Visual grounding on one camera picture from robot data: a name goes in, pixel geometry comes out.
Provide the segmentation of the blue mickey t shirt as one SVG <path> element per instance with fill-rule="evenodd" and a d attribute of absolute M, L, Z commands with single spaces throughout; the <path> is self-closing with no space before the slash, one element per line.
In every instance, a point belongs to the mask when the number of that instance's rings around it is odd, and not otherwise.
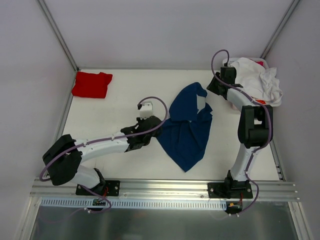
<path fill-rule="evenodd" d="M 199 82 L 183 88 L 170 105 L 169 118 L 157 137 L 163 150 L 184 172 L 205 155 L 213 120 L 207 95 Z"/>

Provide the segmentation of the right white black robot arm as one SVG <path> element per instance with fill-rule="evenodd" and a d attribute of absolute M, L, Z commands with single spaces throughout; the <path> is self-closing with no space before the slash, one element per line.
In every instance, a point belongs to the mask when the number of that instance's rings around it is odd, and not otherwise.
<path fill-rule="evenodd" d="M 226 63 L 215 72 L 207 90 L 222 96 L 240 111 L 237 137 L 239 151 L 224 182 L 207 185 L 211 199 L 252 199 L 249 173 L 259 152 L 273 138 L 273 108 L 254 101 L 239 83 L 235 83 L 237 71 Z"/>

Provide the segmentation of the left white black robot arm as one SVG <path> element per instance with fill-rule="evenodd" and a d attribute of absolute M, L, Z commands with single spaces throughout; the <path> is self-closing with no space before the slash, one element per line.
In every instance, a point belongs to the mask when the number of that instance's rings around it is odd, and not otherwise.
<path fill-rule="evenodd" d="M 110 184 L 100 170 L 83 165 L 85 161 L 113 153 L 126 153 L 147 146 L 152 138 L 162 132 L 163 122 L 156 116 L 137 119 L 133 126 L 101 139 L 73 139 L 70 134 L 62 135 L 45 152 L 42 159 L 47 178 L 54 186 L 66 183 L 77 185 L 76 194 L 106 196 Z"/>

